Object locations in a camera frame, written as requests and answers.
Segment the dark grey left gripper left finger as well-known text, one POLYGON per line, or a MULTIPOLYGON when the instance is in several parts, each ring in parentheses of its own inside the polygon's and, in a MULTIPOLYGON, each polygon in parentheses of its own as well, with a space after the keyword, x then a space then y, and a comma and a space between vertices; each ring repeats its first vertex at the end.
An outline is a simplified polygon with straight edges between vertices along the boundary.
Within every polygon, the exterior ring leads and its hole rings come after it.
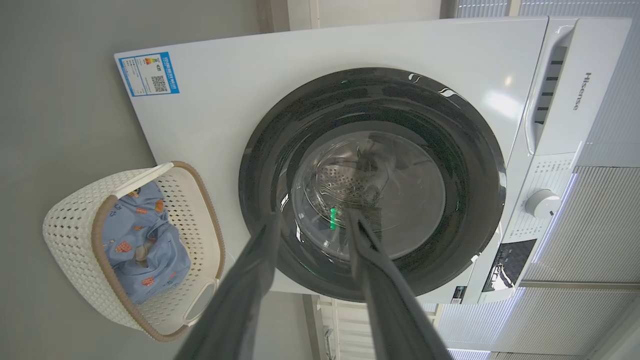
POLYGON ((253 359, 261 303, 274 282, 280 232, 274 212, 259 221, 176 360, 253 359))

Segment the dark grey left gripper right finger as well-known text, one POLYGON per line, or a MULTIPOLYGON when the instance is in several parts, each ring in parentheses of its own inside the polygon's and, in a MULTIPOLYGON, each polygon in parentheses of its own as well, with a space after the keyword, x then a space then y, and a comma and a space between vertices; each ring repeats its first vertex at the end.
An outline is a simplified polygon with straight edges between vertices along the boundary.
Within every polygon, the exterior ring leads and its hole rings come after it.
POLYGON ((450 360, 441 337, 365 216, 345 210, 352 278, 366 301, 377 360, 450 360))

